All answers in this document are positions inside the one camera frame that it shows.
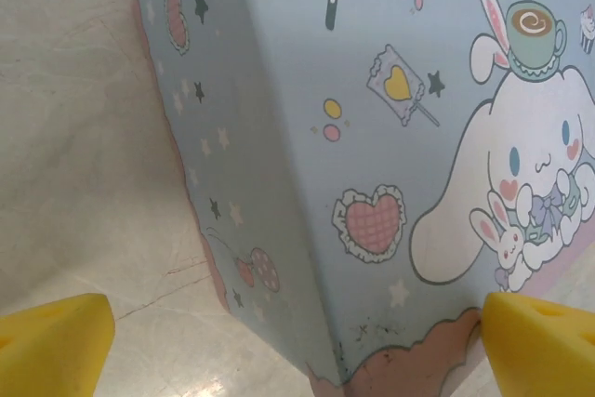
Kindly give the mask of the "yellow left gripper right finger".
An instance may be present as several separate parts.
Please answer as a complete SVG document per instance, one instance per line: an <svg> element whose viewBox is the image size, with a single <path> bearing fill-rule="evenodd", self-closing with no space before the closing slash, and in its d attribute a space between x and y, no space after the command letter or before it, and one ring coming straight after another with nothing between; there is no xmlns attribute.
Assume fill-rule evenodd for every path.
<svg viewBox="0 0 595 397"><path fill-rule="evenodd" d="M491 293L484 349L506 397L592 396L594 314L525 295Z"/></svg>

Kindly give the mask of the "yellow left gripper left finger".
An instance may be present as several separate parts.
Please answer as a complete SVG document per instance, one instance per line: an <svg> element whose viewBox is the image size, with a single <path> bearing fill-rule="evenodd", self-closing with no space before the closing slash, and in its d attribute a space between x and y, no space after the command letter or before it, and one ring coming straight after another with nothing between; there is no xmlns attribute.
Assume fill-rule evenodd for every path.
<svg viewBox="0 0 595 397"><path fill-rule="evenodd" d="M102 294L83 294L1 317L3 396L92 396L115 321Z"/></svg>

